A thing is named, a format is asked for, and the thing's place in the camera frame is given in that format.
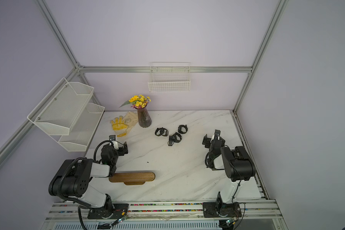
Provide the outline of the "wooden watch stand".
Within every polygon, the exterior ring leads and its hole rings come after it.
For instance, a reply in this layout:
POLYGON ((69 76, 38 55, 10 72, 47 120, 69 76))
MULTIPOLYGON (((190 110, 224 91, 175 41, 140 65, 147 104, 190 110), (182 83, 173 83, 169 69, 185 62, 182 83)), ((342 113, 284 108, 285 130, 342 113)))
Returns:
POLYGON ((111 183, 123 183, 127 186, 139 186, 146 182, 152 182, 155 179, 154 172, 121 172, 115 173, 112 177, 109 177, 111 183))

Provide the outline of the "black digital watch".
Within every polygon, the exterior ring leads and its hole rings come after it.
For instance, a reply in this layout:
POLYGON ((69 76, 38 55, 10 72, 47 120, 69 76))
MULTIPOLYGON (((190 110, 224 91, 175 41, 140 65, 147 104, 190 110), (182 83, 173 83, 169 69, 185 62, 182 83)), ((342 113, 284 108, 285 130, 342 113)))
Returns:
POLYGON ((180 134, 186 134, 188 132, 187 125, 179 125, 178 127, 178 133, 180 134))

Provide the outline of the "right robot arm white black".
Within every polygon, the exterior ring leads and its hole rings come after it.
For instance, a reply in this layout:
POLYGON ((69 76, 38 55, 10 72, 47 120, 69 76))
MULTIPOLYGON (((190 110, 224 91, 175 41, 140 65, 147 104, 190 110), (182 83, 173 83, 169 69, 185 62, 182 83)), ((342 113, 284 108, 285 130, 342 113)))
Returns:
POLYGON ((209 150, 205 166, 213 171, 224 171, 230 180, 230 186, 220 191, 222 202, 236 202, 242 186, 256 175, 251 157, 243 146, 231 149, 218 133, 211 138, 205 135, 202 144, 209 150))

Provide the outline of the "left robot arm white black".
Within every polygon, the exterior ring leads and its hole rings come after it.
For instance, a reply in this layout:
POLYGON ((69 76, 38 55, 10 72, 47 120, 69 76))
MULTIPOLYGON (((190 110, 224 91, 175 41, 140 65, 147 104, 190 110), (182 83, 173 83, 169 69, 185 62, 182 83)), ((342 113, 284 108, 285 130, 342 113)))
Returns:
POLYGON ((89 209, 111 206, 110 196, 92 187, 90 181, 114 176, 118 158, 126 154, 126 142, 106 140, 96 147, 92 159, 65 160, 49 184, 49 194, 89 209))

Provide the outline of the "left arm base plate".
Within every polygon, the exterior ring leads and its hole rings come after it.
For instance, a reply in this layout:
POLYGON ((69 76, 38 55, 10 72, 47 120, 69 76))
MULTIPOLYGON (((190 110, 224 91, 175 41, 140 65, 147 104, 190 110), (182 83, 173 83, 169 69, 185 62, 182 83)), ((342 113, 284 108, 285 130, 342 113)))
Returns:
POLYGON ((126 216, 129 204, 113 204, 110 208, 90 209, 87 219, 119 219, 126 216))

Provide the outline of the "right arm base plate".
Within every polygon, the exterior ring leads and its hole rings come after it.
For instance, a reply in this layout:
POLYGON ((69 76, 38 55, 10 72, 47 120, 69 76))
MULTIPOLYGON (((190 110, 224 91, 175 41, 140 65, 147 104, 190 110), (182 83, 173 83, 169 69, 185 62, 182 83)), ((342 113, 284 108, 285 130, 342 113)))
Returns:
POLYGON ((203 215, 205 218, 238 218, 242 216, 238 202, 218 204, 215 202, 204 202, 203 215))

